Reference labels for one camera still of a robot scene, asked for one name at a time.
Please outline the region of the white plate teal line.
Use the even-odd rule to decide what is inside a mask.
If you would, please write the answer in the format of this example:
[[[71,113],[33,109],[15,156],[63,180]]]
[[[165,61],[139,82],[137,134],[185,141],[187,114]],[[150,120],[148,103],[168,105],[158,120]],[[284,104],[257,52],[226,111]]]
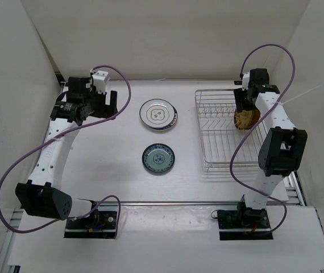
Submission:
[[[139,117],[150,129],[167,130],[176,123],[178,113],[170,102],[155,98],[140,107]]]

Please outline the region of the dark blue rim plate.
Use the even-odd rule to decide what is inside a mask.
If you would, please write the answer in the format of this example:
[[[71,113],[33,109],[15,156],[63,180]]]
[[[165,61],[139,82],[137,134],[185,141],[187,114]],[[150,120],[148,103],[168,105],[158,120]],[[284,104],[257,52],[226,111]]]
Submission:
[[[172,127],[178,118],[176,108],[169,102],[154,102],[146,112],[149,128]]]

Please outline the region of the light blue patterned plate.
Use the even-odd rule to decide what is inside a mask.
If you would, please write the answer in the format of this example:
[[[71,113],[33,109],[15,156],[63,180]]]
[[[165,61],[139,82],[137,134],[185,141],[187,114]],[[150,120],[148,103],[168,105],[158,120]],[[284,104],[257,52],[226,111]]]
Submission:
[[[176,156],[174,151],[163,143],[149,145],[142,153],[144,168],[156,175],[162,175],[170,171],[174,166]]]

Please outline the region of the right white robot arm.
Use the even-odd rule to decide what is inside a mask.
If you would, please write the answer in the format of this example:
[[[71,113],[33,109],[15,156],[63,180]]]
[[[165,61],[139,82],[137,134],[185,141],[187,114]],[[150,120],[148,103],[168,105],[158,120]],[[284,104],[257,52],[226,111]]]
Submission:
[[[244,228],[264,218],[268,197],[285,177],[298,170],[308,139],[307,132],[290,121],[279,96],[265,68],[244,73],[242,87],[234,90],[235,127],[250,130],[262,118],[268,130],[258,153],[260,171],[235,213],[237,224]]]

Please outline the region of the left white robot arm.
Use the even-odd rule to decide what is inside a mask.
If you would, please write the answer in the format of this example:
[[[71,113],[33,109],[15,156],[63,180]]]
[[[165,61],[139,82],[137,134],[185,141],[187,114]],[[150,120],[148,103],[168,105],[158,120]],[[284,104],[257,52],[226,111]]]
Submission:
[[[106,103],[109,78],[108,72],[96,71],[90,77],[68,79],[68,91],[57,98],[51,112],[46,137],[50,144],[42,148],[27,182],[15,189],[28,215],[57,220],[79,217],[87,228],[97,225],[99,213],[92,209],[92,202],[63,192],[61,181],[78,128],[87,117],[109,118],[117,113],[116,91],[110,93],[110,103]]]

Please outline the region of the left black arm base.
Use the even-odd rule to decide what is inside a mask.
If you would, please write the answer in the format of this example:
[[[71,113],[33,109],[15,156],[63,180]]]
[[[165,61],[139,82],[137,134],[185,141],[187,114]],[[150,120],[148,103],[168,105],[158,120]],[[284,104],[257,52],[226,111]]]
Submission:
[[[114,239],[118,216],[117,205],[101,205],[86,218],[67,220],[64,238]]]

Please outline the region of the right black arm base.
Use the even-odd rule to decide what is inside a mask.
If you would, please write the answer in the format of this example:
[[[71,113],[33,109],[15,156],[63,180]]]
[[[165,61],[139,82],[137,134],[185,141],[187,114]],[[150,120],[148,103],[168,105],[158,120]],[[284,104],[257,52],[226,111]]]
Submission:
[[[218,221],[220,241],[273,240],[266,211],[254,219],[250,216],[239,216],[237,210],[218,209],[212,211],[210,217]]]

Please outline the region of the yellow patterned plate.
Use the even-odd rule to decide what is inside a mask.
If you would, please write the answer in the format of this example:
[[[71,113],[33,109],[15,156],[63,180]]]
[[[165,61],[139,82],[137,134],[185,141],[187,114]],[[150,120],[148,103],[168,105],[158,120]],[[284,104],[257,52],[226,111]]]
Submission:
[[[252,111],[252,119],[251,119],[251,126],[253,127],[255,124],[257,124],[257,122],[260,119],[260,112],[259,110],[253,110]]]
[[[234,113],[234,125],[238,130],[250,130],[251,119],[252,119],[252,111],[253,110],[243,110],[241,113],[235,111]]]

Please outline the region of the aluminium table rail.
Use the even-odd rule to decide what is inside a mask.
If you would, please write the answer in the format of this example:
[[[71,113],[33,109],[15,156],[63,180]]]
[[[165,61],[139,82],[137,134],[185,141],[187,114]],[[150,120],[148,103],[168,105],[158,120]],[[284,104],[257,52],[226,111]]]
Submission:
[[[148,202],[131,202],[131,201],[121,201],[122,206],[225,206],[232,205],[236,206],[237,201],[148,201]]]

